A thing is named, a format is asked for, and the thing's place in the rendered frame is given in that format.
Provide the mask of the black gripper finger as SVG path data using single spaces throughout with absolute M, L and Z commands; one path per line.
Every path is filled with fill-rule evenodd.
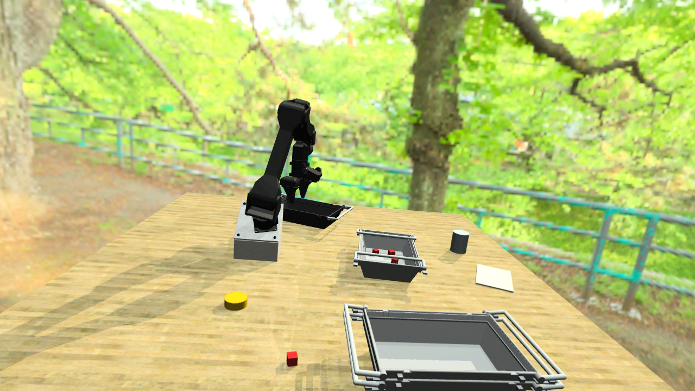
M 299 184 L 299 191 L 301 198 L 305 198 L 306 190 L 308 189 L 308 186 L 312 183 L 312 181 L 306 181 L 306 180 L 300 180 Z
M 288 199 L 289 199 L 289 202 L 290 202 L 291 204 L 293 204 L 293 203 L 294 203 L 294 198 L 295 198 L 296 190 L 297 190 L 300 186 L 298 186 L 298 187 L 281 186 L 281 187 L 283 187 L 283 189 L 285 189 L 285 193 L 287 194 L 287 197 L 288 197 Z

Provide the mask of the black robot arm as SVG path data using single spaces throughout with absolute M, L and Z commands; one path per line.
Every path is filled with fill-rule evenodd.
M 245 215 L 252 216 L 254 232 L 275 232 L 281 210 L 280 177 L 292 144 L 292 159 L 308 160 L 313 153 L 316 131 L 310 123 L 310 103 L 302 99 L 285 100 L 277 110 L 280 130 L 271 150 L 270 159 L 263 176 L 254 183 L 247 196 Z M 300 178 L 316 183 L 322 176 L 322 168 L 302 167 Z M 256 232 L 257 231 L 257 232 Z

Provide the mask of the dark grey cylinder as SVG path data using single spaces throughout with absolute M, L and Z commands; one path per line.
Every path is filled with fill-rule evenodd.
M 468 232 L 463 230 L 454 230 L 452 234 L 452 240 L 450 243 L 450 251 L 456 254 L 466 254 L 468 238 Z

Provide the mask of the yellow short cylinder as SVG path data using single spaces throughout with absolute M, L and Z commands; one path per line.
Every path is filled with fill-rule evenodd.
M 231 292 L 224 297 L 224 307 L 228 310 L 241 310 L 247 304 L 248 296 L 243 292 Z

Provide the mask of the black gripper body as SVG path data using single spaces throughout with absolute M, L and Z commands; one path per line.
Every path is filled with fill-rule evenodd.
M 289 163 L 289 165 L 292 165 L 292 172 L 289 173 L 289 176 L 283 176 L 280 180 L 280 185 L 281 186 L 288 186 L 288 187 L 298 187 L 300 184 L 300 180 L 306 180 L 310 181 L 308 178 L 300 178 L 301 172 L 302 172 L 302 167 L 306 165 L 308 166 L 308 160 L 306 161 L 299 161 L 292 159 L 292 161 Z

